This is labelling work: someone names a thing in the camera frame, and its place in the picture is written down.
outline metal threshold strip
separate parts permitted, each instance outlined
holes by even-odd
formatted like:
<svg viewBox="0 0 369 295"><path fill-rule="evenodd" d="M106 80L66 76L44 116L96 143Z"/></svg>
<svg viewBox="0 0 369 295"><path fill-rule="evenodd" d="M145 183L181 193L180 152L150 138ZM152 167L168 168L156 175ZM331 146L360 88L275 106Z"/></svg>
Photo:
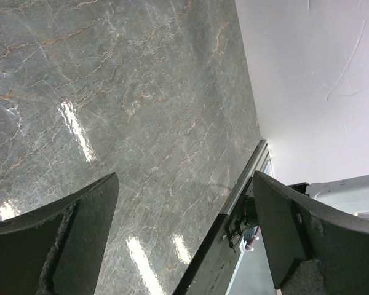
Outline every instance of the metal threshold strip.
<svg viewBox="0 0 369 295"><path fill-rule="evenodd" d="M254 172L264 168L269 159L268 146L261 140L216 217L174 294L225 295L235 272L241 251L239 243L229 246L227 228L243 212L244 194Z"/></svg>
<svg viewBox="0 0 369 295"><path fill-rule="evenodd" d="M247 162L245 169L239 176L238 181L228 196L226 203L220 211L220 214L230 215L232 213L232 210L234 209L235 204L237 203L245 185L248 183L248 180L253 176L255 171L262 169L268 157L269 151L267 142L266 140L260 140L250 160Z"/></svg>

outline black plastic part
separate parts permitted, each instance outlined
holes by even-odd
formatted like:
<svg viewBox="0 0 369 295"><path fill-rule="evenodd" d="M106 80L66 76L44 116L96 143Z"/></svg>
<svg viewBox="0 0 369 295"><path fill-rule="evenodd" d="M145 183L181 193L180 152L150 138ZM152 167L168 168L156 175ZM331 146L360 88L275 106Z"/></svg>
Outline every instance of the black plastic part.
<svg viewBox="0 0 369 295"><path fill-rule="evenodd" d="M113 173L0 222L0 294L93 294L118 192Z"/></svg>
<svg viewBox="0 0 369 295"><path fill-rule="evenodd" d="M179 282L174 294L225 295L238 262L240 251L228 246L226 225L229 216L219 214L196 255Z"/></svg>
<svg viewBox="0 0 369 295"><path fill-rule="evenodd" d="M369 221L256 172L256 210L283 294L369 294Z"/></svg>
<svg viewBox="0 0 369 295"><path fill-rule="evenodd" d="M306 194L306 188L308 187L308 183L298 183L298 184L292 184L291 186L288 186L290 189L293 189L294 191L300 192L301 194Z"/></svg>
<svg viewBox="0 0 369 295"><path fill-rule="evenodd" d="M256 212L255 200L253 197L247 196L244 202L245 220L249 228L254 228L260 224Z"/></svg>

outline gray marble surface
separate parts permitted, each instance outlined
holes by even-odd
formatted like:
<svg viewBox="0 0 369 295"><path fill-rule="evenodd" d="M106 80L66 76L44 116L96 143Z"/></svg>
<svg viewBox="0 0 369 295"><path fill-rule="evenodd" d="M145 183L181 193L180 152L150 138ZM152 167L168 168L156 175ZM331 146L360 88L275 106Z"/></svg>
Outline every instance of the gray marble surface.
<svg viewBox="0 0 369 295"><path fill-rule="evenodd" d="M0 220L115 171L96 294L170 294L259 139L233 0L0 1Z"/></svg>

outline scratch mark on wall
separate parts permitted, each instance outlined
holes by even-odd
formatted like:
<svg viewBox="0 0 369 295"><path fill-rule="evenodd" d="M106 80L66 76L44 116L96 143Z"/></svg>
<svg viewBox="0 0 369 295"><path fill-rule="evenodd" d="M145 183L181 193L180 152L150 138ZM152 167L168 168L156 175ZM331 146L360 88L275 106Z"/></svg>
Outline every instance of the scratch mark on wall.
<svg viewBox="0 0 369 295"><path fill-rule="evenodd" d="M351 64L351 62L352 62L352 60L353 60L353 58L354 58L354 55L355 55L355 53L356 53L356 52L357 52L357 50L358 50L358 46L359 46L359 44L361 43L361 40L362 40L362 37L363 37L363 32L365 31L365 26L366 26L366 24L367 24L367 19L365 19L365 20L363 21L361 31L360 31L360 33L359 33L359 36L358 36L358 38L357 38L357 42L355 43L354 49L353 49L353 51L352 51L352 53L351 53L351 56L350 56L349 60L347 61L347 63L346 63L346 65L345 65L345 67L344 67L344 69L343 69L343 71L342 71L342 73L341 73L341 75L340 75L339 79L336 81L335 85L334 85L334 86L331 88L331 90L328 92L327 96L325 97L325 100L329 100L329 99L330 99L331 94L332 94L332 93L333 93L333 91L337 88L337 86L339 85L339 83L342 81L342 79L343 79L344 75L347 73L347 70L348 70L348 68L349 68L349 66L350 66L350 64Z"/></svg>
<svg viewBox="0 0 369 295"><path fill-rule="evenodd" d="M347 122L343 119L344 122L344 128L346 129L346 137L349 138L349 130L347 129Z"/></svg>
<svg viewBox="0 0 369 295"><path fill-rule="evenodd" d="M362 0L359 1L358 3L358 7L357 7L357 13L359 12L359 10L361 9L362 7Z"/></svg>
<svg viewBox="0 0 369 295"><path fill-rule="evenodd" d="M339 96L355 96L355 95L357 95L357 94L359 94L359 93L361 93L361 92L365 91L365 89L366 89L366 88L361 89L361 90L359 90L359 91L357 91L357 92L354 92L354 93L350 93L350 94L341 94L341 95L339 95Z"/></svg>
<svg viewBox="0 0 369 295"><path fill-rule="evenodd" d="M345 50L345 53L346 53L346 58L348 59L349 56L347 54L347 50ZM349 69L347 69L347 78L349 78L350 93L353 93L352 85L351 85L351 76L350 76L350 70Z"/></svg>

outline marble veining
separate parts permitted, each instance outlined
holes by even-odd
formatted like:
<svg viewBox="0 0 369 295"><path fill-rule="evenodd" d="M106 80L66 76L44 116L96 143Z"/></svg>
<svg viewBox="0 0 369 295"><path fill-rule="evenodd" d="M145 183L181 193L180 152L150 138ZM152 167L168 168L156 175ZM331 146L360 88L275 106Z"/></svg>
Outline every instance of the marble veining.
<svg viewBox="0 0 369 295"><path fill-rule="evenodd" d="M232 0L0 0L0 220L116 172L96 294L170 294L260 139Z"/></svg>

